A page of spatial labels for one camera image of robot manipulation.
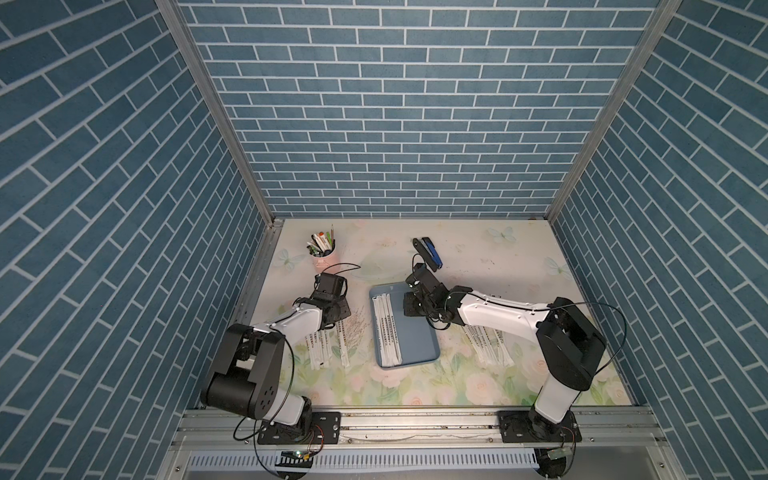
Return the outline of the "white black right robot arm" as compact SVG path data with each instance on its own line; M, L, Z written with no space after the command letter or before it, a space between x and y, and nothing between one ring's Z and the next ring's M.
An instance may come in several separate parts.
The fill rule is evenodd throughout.
M539 347L548 376L528 414L499 415L507 442L580 439L571 407L592 386L605 352L605 337L576 303L558 297L532 304L493 298L465 286L449 289L423 263L414 267L406 283L411 292L406 295L405 310L411 316L491 328Z

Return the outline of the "white straw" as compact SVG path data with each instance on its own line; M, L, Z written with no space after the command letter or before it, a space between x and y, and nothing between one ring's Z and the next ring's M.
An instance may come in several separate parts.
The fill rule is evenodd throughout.
M377 323L378 335L380 338L381 364L383 368L390 368L394 366L396 354L387 326L384 299L381 296L374 296L372 298L372 302Z
M386 332L386 343L388 349L388 362L392 366L398 366L402 363L399 340L394 322L394 315L391 304L391 297L388 293L380 297L380 309L382 312L382 323Z

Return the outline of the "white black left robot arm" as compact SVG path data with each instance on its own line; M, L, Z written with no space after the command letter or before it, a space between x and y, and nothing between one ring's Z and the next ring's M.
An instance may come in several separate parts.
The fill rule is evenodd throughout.
M311 295L297 298L277 319L229 326L202 382L202 405L255 420L264 444L309 438L316 432L311 401L279 386L284 350L348 318L347 290L344 277L321 273Z

